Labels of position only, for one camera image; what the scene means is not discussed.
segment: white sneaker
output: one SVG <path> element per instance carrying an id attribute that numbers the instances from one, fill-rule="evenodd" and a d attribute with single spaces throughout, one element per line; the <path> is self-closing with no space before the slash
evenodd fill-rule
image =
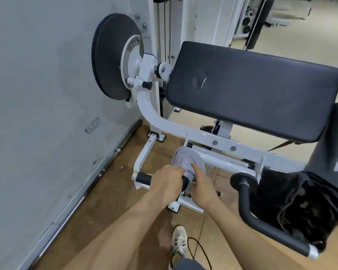
<path id="1" fill-rule="evenodd" d="M 179 254 L 182 258 L 185 258 L 185 251 L 187 249 L 187 232 L 181 225 L 177 225 L 174 229 L 173 235 L 171 236 L 171 245 L 173 251 L 171 252 L 171 259 L 169 261 L 169 270 L 173 270 L 172 260 L 175 254 Z"/>

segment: forearm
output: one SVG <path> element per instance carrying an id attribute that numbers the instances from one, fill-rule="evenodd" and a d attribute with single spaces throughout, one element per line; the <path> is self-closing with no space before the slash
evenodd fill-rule
<path id="1" fill-rule="evenodd" d="M 162 210 L 155 194 L 147 192 L 138 203 L 102 232 L 65 270 L 126 270 L 146 232 Z"/>
<path id="2" fill-rule="evenodd" d="M 243 270 L 303 269 L 248 227 L 219 199 L 208 209 Z"/>

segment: electrical outlet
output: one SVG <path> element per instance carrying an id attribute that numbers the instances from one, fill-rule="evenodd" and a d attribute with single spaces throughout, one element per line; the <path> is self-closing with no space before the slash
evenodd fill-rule
<path id="1" fill-rule="evenodd" d="M 88 127 L 86 127 L 85 132 L 87 134 L 90 134 L 95 129 L 95 127 L 99 125 L 99 123 L 100 123 L 100 119 L 98 117 L 95 118 L 94 121 L 91 122 Z"/>

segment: brown floor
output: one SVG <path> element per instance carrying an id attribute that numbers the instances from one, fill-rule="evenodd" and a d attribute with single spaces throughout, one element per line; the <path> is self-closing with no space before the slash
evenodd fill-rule
<path id="1" fill-rule="evenodd" d="M 131 175 L 134 162 L 147 141 L 148 130 L 149 128 L 144 125 L 139 128 L 122 154 L 115 158 L 108 171 L 72 216 L 35 270 L 62 269 L 100 232 L 144 195 L 146 190 L 136 190 Z M 175 150 L 183 144 L 184 140 L 171 135 L 167 136 L 164 143 L 157 142 L 145 161 L 142 171 L 154 173 L 163 165 L 170 164 Z M 230 174 L 214 169 L 210 177 L 216 189 L 223 193 L 222 201 L 238 214 L 238 193 L 230 186 L 228 179 Z M 213 269 L 241 269 L 214 221 L 205 213 L 198 214 L 181 207 L 178 214 L 163 210 L 156 219 L 140 245 L 136 265 L 138 270 L 167 269 L 171 252 L 171 233 L 177 224 L 186 228 L 188 236 L 200 241 Z M 298 255 L 270 239 L 267 240 L 308 270 L 329 268 L 338 270 L 338 228 L 331 235 L 326 252 L 317 261 Z M 189 246 L 192 251 L 196 250 L 196 243 L 189 242 Z M 195 252 L 195 259 L 209 269 L 200 248 Z"/>

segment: hand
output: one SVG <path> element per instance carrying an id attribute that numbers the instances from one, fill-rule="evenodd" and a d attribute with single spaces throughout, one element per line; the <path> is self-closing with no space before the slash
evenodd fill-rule
<path id="1" fill-rule="evenodd" d="M 191 164 L 194 169 L 196 184 L 191 184 L 190 195 L 194 203 L 204 210 L 219 200 L 212 181 L 196 164 Z"/>
<path id="2" fill-rule="evenodd" d="M 184 173 L 183 168 L 165 165 L 151 178 L 149 193 L 160 199 L 162 209 L 174 202 L 182 192 Z"/>

